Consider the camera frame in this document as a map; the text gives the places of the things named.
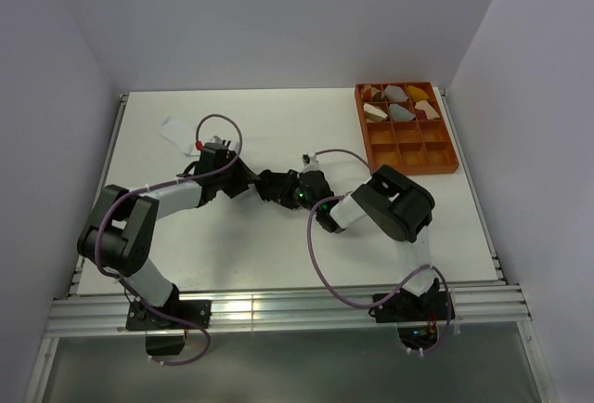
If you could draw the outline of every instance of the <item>yellow block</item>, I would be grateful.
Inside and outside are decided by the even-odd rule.
[[[410,85],[408,87],[408,96],[413,101],[422,101],[424,99],[429,99],[427,92],[425,92],[423,89],[415,87],[414,85]]]

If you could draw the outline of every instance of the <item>gray panel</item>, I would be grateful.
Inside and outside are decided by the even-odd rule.
[[[449,85],[491,0],[63,0],[122,91]]]
[[[44,401],[538,401],[516,324],[463,327],[425,359],[407,357],[394,329],[215,335],[206,358],[179,368],[143,349],[140,338],[61,340]]]
[[[501,265],[572,403],[594,399],[590,2],[493,0],[448,93]]]
[[[110,80],[59,0],[0,0],[0,401],[21,401],[108,146]]]

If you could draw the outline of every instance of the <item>orange tray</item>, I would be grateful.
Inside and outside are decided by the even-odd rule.
[[[364,85],[372,85],[383,91],[387,85],[402,87],[408,96],[408,87],[414,85],[424,90],[429,96],[429,104],[439,113],[439,120],[415,120],[410,122],[395,122],[388,110],[394,101],[368,102],[381,108],[388,114],[388,120],[380,123],[367,123],[363,112],[361,89]],[[363,132],[365,151],[368,162],[373,169],[387,164],[407,176],[427,174],[451,174],[458,169],[458,157],[454,145],[447,132],[444,114],[435,98],[431,83],[387,83],[357,84],[355,88],[356,108]],[[415,113],[414,102],[397,102],[400,106]]]

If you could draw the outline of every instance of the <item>robotic arm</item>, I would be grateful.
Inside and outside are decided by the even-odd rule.
[[[303,156],[301,173],[264,171],[256,188],[264,201],[289,209],[312,207],[322,199],[335,196],[324,177],[315,154]],[[340,201],[324,203],[316,210],[316,221],[326,231],[341,233],[359,219],[369,216],[391,239],[398,243],[400,266],[394,272],[400,282],[409,272],[431,263],[428,231],[435,200],[427,189],[389,166],[381,166],[371,177]],[[425,270],[404,289],[421,296],[431,289],[434,274]]]
[[[124,287],[134,290],[142,298],[137,303],[139,315],[135,315],[135,320],[129,318],[127,321],[128,330],[185,328],[182,324],[148,312],[144,303],[165,315],[203,327],[208,325],[210,302],[181,301],[177,287],[149,259],[153,230],[159,219],[181,210],[201,207],[220,190],[234,198],[248,190],[250,184],[256,186],[262,200],[289,209],[311,210],[320,200],[335,196],[315,154],[303,156],[304,168],[299,173],[265,170],[256,175],[238,158],[219,174],[200,180],[188,179],[228,165],[236,157],[237,148],[233,142],[215,136],[201,148],[200,158],[178,176],[179,183],[131,197],[113,214],[101,239],[100,261],[109,273],[120,278]],[[128,191],[114,185],[102,189],[80,234],[77,243],[79,254],[95,263],[95,244],[101,222],[110,207]],[[430,263],[426,227],[432,221],[434,205],[433,197],[426,189],[384,165],[340,201],[322,204],[316,209],[316,221],[326,231],[340,233],[368,215],[390,238],[403,242],[399,243],[402,265],[395,272],[402,279],[415,268]],[[406,295],[401,304],[404,303],[405,308],[401,310],[412,309],[411,318],[416,318],[420,311],[431,306],[439,284],[431,270],[424,270],[404,288]],[[149,352],[148,339],[147,351],[157,355],[157,350]],[[179,353],[176,350],[159,352],[162,355]]]

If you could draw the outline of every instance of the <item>gray wall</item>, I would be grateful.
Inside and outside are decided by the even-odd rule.
[[[121,90],[448,85],[491,0],[62,0]]]
[[[116,97],[58,0],[0,0],[0,401],[20,401],[66,292]]]
[[[451,85],[506,273],[563,401],[594,394],[592,0],[494,0]]]

